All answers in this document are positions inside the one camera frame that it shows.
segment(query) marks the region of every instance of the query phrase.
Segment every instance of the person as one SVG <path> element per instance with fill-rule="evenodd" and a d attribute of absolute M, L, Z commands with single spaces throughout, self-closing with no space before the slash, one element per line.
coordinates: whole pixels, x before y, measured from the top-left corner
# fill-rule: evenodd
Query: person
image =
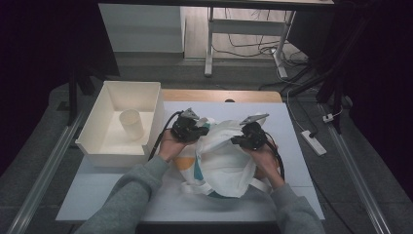
<path fill-rule="evenodd" d="M 136 165 L 124 174 L 102 208 L 75 233 L 135 233 L 147 203 L 162 185 L 162 176 L 169 168 L 169 162 L 185 146 L 194 142 L 180 142 L 172 136 L 170 130 L 166 130 L 158 155 L 145 165 Z M 324 233 L 321 222 L 307 199 L 295 195 L 278 173 L 270 147 L 265 145 L 258 150 L 244 151 L 251 155 L 259 171 L 269 179 L 274 189 L 271 198 L 277 207 L 280 231 L 284 234 Z"/>

